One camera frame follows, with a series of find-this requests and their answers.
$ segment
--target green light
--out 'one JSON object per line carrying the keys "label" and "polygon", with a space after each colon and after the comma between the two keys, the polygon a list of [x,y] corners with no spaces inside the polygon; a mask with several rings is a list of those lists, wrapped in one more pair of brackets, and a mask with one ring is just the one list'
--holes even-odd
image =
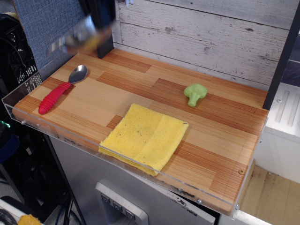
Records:
{"label": "green light", "polygon": [[10,128],[10,125],[8,123],[1,121],[1,120],[0,120],[0,122],[3,123],[4,125],[6,125],[8,128]]}

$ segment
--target spoon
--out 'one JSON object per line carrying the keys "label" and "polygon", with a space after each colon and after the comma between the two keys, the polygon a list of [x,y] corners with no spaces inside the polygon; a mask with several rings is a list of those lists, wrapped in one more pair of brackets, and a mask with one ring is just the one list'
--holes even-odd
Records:
{"label": "spoon", "polygon": [[77,68],[75,68],[74,71],[71,73],[68,82],[59,85],[43,99],[43,101],[38,107],[38,113],[44,114],[48,112],[52,108],[52,106],[54,106],[56,101],[60,98],[62,93],[64,93],[69,87],[71,87],[71,84],[80,82],[83,79],[85,79],[87,73],[88,70],[85,65],[80,65]]}

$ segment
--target red spoon handle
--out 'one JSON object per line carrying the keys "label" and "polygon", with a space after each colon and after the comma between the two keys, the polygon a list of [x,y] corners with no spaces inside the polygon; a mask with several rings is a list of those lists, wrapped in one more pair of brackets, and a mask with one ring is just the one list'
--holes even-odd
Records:
{"label": "red spoon handle", "polygon": [[69,87],[71,87],[70,82],[65,82],[59,85],[57,88],[52,90],[41,102],[38,107],[38,113],[44,114],[48,112],[52,106],[56,103],[56,101],[60,98],[62,93],[64,93]]}

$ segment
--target yellow cloth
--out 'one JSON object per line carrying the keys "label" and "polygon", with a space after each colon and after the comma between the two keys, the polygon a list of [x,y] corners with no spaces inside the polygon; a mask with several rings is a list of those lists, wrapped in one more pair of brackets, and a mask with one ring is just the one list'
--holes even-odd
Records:
{"label": "yellow cloth", "polygon": [[99,152],[156,176],[175,152],[187,128],[188,123],[182,120],[132,104],[126,116],[100,143],[122,156],[101,147]]}
{"label": "yellow cloth", "polygon": [[41,222],[29,214],[21,216],[18,225],[41,225]]}

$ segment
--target black metal frame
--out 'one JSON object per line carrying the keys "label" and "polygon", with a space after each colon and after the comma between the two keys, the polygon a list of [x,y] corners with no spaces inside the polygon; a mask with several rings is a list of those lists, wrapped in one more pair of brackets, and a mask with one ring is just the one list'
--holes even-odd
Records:
{"label": "black metal frame", "polygon": [[285,67],[290,58],[290,55],[292,53],[294,44],[296,42],[299,30],[300,30],[300,22],[299,21],[300,21],[300,3],[298,4],[290,31],[286,38],[285,46],[283,48],[279,62],[277,64],[277,68],[275,70],[271,85],[269,87],[267,97],[264,101],[264,104],[263,104],[264,109],[270,110],[272,103],[274,101],[276,92],[278,90],[279,84],[282,79],[282,75],[285,71]]}
{"label": "black metal frame", "polygon": [[[110,25],[115,18],[115,5],[113,0],[79,0],[85,15],[91,13],[96,28],[101,29]],[[102,59],[113,49],[113,36],[97,48],[98,58]]]}

